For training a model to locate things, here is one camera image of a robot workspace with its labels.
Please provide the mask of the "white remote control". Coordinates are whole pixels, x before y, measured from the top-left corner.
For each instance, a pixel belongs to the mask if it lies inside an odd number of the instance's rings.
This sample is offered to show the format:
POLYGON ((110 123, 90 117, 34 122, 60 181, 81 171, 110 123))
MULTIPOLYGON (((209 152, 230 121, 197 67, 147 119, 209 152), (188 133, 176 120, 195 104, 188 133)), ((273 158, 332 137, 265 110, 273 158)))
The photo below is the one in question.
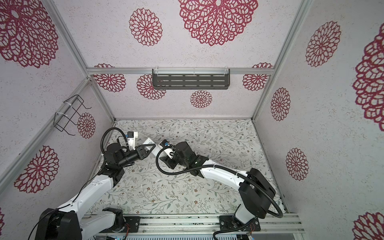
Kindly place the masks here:
POLYGON ((160 150, 162 149, 162 147, 155 143, 152 139, 150 138, 147 138, 144 143, 143 143, 143 147, 145 149, 145 154, 147 156, 154 156, 156 157, 160 150))

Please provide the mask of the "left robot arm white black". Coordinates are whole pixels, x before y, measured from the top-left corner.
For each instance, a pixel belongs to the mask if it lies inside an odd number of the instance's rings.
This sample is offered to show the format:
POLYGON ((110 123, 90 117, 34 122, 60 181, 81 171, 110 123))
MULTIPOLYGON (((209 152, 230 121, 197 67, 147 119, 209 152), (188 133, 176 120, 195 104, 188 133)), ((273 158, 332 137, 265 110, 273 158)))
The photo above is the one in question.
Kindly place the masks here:
POLYGON ((88 240, 108 230, 121 232, 126 227, 123 212, 106 208, 100 214, 87 216, 89 208, 121 180, 124 168, 148 157, 156 144, 146 144, 130 150, 119 143, 110 144, 104 151, 100 171, 83 186, 80 192, 56 209, 46 209, 34 230, 37 240, 88 240))

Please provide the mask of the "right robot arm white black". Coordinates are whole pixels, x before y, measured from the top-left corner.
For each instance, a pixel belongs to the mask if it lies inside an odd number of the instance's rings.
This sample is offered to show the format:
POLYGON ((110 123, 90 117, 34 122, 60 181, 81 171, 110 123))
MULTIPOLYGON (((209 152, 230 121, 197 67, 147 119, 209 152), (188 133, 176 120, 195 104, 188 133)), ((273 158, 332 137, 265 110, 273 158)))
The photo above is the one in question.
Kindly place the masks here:
POLYGON ((268 214, 277 218, 283 212, 274 200, 275 189, 257 169, 240 171, 225 167, 208 157, 197 155, 187 142, 175 146, 164 142, 156 156, 158 170, 168 176, 189 173, 195 177, 211 179, 238 191, 242 203, 233 218, 247 223, 253 218, 264 219, 268 214))

